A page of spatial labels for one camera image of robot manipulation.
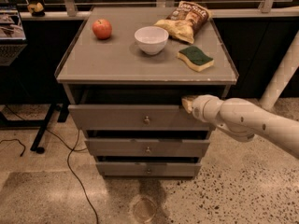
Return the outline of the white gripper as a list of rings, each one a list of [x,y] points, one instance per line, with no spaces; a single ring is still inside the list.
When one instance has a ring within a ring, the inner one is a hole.
[[[184,96],[181,102],[187,113],[192,113],[196,119],[208,123],[215,123],[218,120],[223,104],[223,100],[212,95]]]

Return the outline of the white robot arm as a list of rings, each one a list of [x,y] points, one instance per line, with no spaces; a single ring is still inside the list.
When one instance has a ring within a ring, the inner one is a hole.
[[[299,33],[266,87],[260,106],[240,98],[225,101],[213,95],[185,96],[182,104],[195,119],[210,123],[239,142],[259,135],[299,157],[299,122],[269,112],[299,66]]]

